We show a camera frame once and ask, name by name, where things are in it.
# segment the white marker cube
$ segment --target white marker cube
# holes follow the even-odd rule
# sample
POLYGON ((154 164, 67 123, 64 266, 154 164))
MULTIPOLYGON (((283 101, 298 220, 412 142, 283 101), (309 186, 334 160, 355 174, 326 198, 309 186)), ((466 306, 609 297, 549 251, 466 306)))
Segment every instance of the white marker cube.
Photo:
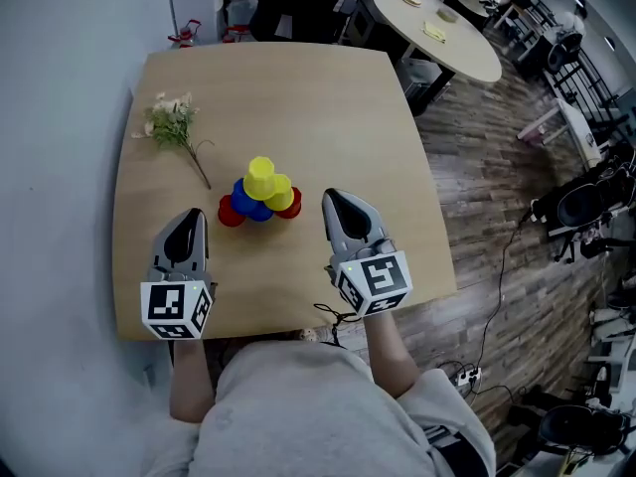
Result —
POLYGON ((404 306, 413 290, 402 250, 341 263, 336 287, 360 316, 404 306))
POLYGON ((141 321, 159 339, 201 339, 213 302, 205 281, 141 283, 141 321))

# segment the blue cup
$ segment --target blue cup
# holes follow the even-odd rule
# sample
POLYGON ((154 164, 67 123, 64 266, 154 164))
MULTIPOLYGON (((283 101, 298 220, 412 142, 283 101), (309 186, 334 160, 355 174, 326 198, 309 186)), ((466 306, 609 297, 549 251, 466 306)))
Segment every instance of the blue cup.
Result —
POLYGON ((256 202, 256 208, 249 214, 247 214, 250 219, 258 221, 259 223, 267 221, 273 215, 274 211, 272 209, 269 209, 263 202, 256 202))
POLYGON ((232 191, 231 204, 234 211, 242 216, 248 216, 258 207, 258 201, 250 198, 242 187, 242 179, 235 182, 232 191))

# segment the yellow cup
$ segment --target yellow cup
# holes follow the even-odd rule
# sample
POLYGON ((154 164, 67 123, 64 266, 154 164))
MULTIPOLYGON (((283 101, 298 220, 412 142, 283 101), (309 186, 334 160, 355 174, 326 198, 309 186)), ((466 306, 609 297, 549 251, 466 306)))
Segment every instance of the yellow cup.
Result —
POLYGON ((242 187, 253 200, 264 201, 271 198, 276 193, 274 163, 268 157, 253 158, 249 161, 242 187))
POLYGON ((269 209, 280 212, 291 207, 294 203, 294 191, 291 189, 291 180, 287 175, 274 175, 275 194, 271 198, 265 200, 265 204, 269 209))

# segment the round table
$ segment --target round table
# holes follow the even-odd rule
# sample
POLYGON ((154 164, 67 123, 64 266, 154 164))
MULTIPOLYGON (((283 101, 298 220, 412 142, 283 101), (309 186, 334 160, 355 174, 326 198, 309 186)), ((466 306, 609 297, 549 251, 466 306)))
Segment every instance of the round table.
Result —
POLYGON ((414 114, 421 114, 435 95, 455 75, 460 73, 472 80, 495 82, 501 77, 501 63, 486 38, 462 16, 455 23, 448 23, 437 15, 439 8, 457 14, 439 0, 420 0, 413 7, 403 0, 374 0, 376 7, 401 36, 437 62, 442 74, 430 86, 413 107, 414 114), (441 29, 446 42, 440 43, 428 37, 422 29, 424 22, 441 29))

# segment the gray sweatshirt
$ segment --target gray sweatshirt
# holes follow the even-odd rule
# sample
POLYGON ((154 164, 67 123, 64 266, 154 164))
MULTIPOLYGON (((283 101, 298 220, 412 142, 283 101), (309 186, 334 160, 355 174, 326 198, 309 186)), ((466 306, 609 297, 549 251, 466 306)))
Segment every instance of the gray sweatshirt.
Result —
POLYGON ((493 442, 443 371, 393 399, 346 350, 255 343, 226 367, 201 424, 166 417, 156 426, 144 475, 452 477, 424 434, 439 425, 461 433, 495 475, 493 442))

